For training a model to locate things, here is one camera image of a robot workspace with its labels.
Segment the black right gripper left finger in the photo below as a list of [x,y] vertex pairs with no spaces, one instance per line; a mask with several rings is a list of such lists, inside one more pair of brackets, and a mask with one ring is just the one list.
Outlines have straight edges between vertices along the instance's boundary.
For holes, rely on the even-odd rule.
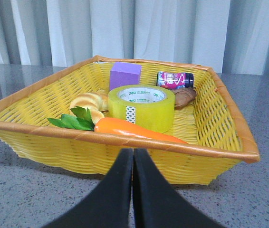
[[104,179],[77,205],[45,228],[126,228],[133,150],[122,149]]

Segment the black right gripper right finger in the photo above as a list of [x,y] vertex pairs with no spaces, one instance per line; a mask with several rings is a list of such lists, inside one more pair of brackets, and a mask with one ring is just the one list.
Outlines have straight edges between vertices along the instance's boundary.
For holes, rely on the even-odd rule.
[[137,228],[222,228],[178,194],[146,149],[134,150],[133,205]]

